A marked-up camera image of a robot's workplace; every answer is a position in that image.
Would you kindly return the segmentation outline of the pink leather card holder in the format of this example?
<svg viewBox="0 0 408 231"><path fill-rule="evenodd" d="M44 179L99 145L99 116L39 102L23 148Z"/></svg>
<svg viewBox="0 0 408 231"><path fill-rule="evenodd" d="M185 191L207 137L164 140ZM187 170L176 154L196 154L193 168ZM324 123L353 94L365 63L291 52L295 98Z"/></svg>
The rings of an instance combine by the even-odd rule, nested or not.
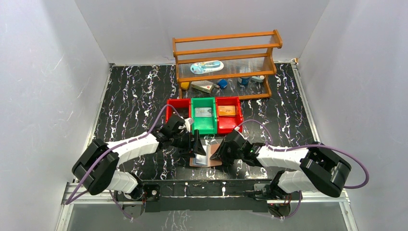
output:
<svg viewBox="0 0 408 231"><path fill-rule="evenodd" d="M211 160L210 157L215 153L220 144L204 145L206 156L196 155L190 158L189 166L191 167L216 167L221 166L222 162L220 160Z"/></svg>

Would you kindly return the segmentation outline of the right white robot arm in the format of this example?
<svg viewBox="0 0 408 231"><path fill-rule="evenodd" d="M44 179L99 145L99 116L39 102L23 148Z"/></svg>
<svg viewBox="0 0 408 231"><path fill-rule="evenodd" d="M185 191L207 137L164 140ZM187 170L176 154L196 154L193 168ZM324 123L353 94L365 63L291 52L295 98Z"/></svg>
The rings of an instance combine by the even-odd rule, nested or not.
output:
<svg viewBox="0 0 408 231"><path fill-rule="evenodd" d="M319 142L306 147L273 147L267 142L251 143L241 133L226 135L210 157L224 165L242 160L249 166L281 167L268 186L254 190L253 198L284 199L293 192L319 191L339 197L351 172L351 165Z"/></svg>

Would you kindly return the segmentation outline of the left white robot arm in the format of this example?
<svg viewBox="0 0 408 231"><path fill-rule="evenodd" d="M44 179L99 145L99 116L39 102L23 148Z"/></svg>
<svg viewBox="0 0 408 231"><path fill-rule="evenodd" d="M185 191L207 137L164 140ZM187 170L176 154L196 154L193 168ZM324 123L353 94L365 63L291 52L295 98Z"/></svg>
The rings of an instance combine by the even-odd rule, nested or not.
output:
<svg viewBox="0 0 408 231"><path fill-rule="evenodd" d="M146 194L142 180L133 173L119 171L118 166L169 146L178 148L183 157L206 156L199 131L192 130L193 123L192 118L172 115L164 125L137 137L110 144L95 139L73 165L72 173L91 195L110 190L139 200Z"/></svg>

